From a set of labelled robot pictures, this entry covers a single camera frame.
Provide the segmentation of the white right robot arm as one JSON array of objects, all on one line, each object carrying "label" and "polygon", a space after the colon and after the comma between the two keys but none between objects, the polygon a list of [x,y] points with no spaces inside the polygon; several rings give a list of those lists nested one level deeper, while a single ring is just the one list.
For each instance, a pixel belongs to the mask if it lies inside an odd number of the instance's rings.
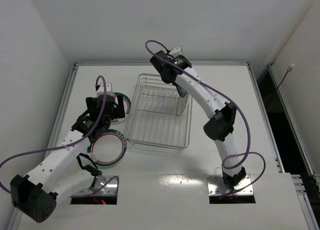
[{"label": "white right robot arm", "polygon": [[191,98],[208,118],[204,133],[217,147],[224,184],[234,190],[246,176],[233,138],[238,106],[205,84],[179,48],[154,53],[150,62],[158,75],[138,77],[124,135],[131,143],[177,148]]}]

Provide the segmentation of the green red rimmed plate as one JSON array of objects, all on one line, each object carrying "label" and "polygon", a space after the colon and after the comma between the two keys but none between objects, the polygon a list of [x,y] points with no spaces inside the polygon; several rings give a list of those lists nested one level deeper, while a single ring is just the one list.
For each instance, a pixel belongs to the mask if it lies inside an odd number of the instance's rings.
[{"label": "green red rimmed plate", "polygon": [[121,122],[123,122],[124,120],[127,119],[127,117],[129,116],[129,113],[130,113],[132,102],[131,102],[130,98],[128,96],[126,96],[125,94],[123,94],[123,93],[113,92],[112,94],[113,94],[113,97],[116,99],[116,102],[118,102],[117,99],[119,97],[122,98],[123,107],[124,107],[124,110],[125,110],[123,118],[117,118],[117,119],[111,120],[111,124],[115,125],[115,124],[119,124],[119,123],[121,123]]},{"label": "green red rimmed plate", "polygon": [[127,152],[127,140],[118,130],[108,129],[88,148],[87,154],[98,168],[110,168],[118,164]]}]

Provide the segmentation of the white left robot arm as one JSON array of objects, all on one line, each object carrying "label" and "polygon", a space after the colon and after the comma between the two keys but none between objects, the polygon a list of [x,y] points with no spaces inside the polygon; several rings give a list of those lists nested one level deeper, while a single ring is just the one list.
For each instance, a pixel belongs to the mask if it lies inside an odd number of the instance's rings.
[{"label": "white left robot arm", "polygon": [[87,149],[109,129],[113,119],[125,117],[123,98],[100,95],[86,98],[87,110],[78,117],[58,147],[51,148],[40,164],[10,182],[12,204],[37,223],[53,213],[58,203],[102,193],[112,180],[106,178]]}]

